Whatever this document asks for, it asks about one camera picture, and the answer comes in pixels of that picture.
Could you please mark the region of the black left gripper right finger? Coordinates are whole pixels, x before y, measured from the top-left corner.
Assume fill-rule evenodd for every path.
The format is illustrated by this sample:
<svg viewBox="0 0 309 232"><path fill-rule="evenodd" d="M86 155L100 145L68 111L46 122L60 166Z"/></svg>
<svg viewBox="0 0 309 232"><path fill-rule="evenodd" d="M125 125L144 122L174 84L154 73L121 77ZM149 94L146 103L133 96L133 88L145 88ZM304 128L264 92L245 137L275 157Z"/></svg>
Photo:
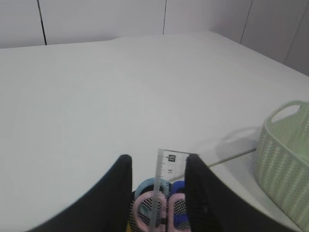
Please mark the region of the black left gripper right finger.
<svg viewBox="0 0 309 232"><path fill-rule="evenodd" d="M262 191L254 154L213 167L191 154L185 168L185 201L194 232L297 232L299 228Z"/></svg>

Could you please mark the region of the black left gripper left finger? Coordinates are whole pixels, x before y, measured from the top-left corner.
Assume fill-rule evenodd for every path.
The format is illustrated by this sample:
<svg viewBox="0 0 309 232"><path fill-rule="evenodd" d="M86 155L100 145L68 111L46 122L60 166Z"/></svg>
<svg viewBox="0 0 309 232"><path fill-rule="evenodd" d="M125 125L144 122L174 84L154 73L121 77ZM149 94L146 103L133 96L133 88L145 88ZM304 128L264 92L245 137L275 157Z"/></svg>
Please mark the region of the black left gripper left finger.
<svg viewBox="0 0 309 232"><path fill-rule="evenodd" d="M124 232L132 201L132 158L121 155L79 200L33 232Z"/></svg>

